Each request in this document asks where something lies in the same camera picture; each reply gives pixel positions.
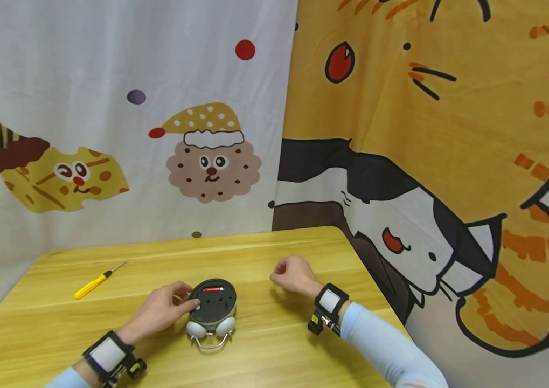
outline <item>yellow santa hat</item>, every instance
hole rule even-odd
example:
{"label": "yellow santa hat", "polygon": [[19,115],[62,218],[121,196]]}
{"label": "yellow santa hat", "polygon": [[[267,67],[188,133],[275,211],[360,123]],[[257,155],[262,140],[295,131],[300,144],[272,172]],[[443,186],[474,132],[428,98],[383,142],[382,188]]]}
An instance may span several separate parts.
{"label": "yellow santa hat", "polygon": [[165,134],[184,134],[184,143],[198,148],[230,147],[244,142],[238,116],[222,102],[182,110],[161,127],[152,129],[149,137]]}

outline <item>alarm clock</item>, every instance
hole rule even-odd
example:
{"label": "alarm clock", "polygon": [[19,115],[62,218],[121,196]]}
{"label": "alarm clock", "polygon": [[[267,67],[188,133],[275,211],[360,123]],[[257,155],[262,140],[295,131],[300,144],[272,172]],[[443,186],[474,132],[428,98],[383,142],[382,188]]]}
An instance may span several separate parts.
{"label": "alarm clock", "polygon": [[[224,279],[209,279],[194,287],[189,299],[199,299],[199,306],[189,313],[186,331],[190,340],[202,350],[213,350],[223,346],[235,329],[237,296],[233,285]],[[222,338],[212,347],[201,344],[200,339],[216,335]]]}

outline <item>cartoon eye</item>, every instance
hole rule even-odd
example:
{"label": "cartoon eye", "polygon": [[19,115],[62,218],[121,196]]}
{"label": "cartoon eye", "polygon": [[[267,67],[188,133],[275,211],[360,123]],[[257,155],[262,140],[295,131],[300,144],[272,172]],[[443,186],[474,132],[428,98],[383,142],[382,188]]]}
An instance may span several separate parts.
{"label": "cartoon eye", "polygon": [[72,163],[72,169],[77,173],[79,177],[82,178],[83,181],[89,180],[91,177],[91,173],[89,172],[89,168],[87,168],[87,165],[82,162],[74,162]]}
{"label": "cartoon eye", "polygon": [[53,168],[54,175],[58,176],[64,181],[71,182],[72,177],[74,176],[74,171],[72,167],[67,163],[57,163]]}
{"label": "cartoon eye", "polygon": [[207,156],[201,156],[201,159],[199,160],[199,164],[201,164],[202,169],[207,169],[210,166],[210,159]]}
{"label": "cartoon eye", "polygon": [[227,159],[226,156],[218,155],[214,158],[214,164],[217,169],[224,169],[229,165],[229,159]]}

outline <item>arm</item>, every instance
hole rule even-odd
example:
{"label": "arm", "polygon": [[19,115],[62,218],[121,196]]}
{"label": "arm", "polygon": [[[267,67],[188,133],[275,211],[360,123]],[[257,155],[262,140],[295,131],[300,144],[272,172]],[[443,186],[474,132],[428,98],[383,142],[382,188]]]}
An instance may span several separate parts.
{"label": "arm", "polygon": [[[315,299],[323,285],[305,258],[279,261],[271,280],[283,288]],[[351,343],[392,387],[444,388],[437,366],[399,330],[363,306],[345,302],[339,311],[341,338]]]}
{"label": "arm", "polygon": [[[171,326],[198,306],[199,299],[185,301],[190,291],[192,287],[183,282],[153,290],[132,319],[116,330],[116,334],[123,343],[133,346],[146,336]],[[87,361],[80,359],[46,388],[98,388],[101,385]]]}

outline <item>red dot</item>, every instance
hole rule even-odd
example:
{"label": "red dot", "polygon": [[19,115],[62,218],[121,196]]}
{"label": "red dot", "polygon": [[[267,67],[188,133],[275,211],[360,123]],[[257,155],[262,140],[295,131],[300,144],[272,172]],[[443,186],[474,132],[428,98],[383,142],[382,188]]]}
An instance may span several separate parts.
{"label": "red dot", "polygon": [[236,45],[236,56],[242,61],[248,61],[255,56],[255,45],[250,40],[241,40]]}
{"label": "red dot", "polygon": [[152,139],[157,139],[164,136],[165,133],[166,131],[164,130],[164,128],[153,128],[151,131],[149,131],[149,137],[151,137]]}

